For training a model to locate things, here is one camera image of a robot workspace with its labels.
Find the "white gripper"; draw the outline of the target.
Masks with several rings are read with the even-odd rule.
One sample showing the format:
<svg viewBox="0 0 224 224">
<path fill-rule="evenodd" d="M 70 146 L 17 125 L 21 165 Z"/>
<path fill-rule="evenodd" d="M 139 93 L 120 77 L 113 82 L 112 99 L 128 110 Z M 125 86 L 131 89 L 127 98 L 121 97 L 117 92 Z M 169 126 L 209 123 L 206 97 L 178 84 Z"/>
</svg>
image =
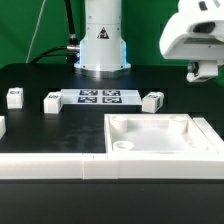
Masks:
<svg viewBox="0 0 224 224">
<path fill-rule="evenodd" d="M 224 17 L 174 14 L 159 41 L 165 59 L 224 60 Z M 198 62 L 190 62 L 189 73 L 197 74 Z"/>
</svg>

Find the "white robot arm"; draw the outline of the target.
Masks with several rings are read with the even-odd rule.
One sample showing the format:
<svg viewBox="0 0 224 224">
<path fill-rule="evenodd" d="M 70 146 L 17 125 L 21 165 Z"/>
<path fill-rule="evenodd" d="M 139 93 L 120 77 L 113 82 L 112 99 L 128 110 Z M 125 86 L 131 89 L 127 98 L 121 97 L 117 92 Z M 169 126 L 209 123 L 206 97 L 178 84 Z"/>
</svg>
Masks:
<svg viewBox="0 0 224 224">
<path fill-rule="evenodd" d="M 128 69 L 121 0 L 85 0 L 86 32 L 74 67 L 94 73 Z M 165 59 L 187 60 L 187 80 L 204 82 L 224 66 L 224 0 L 179 0 L 159 40 Z"/>
</svg>

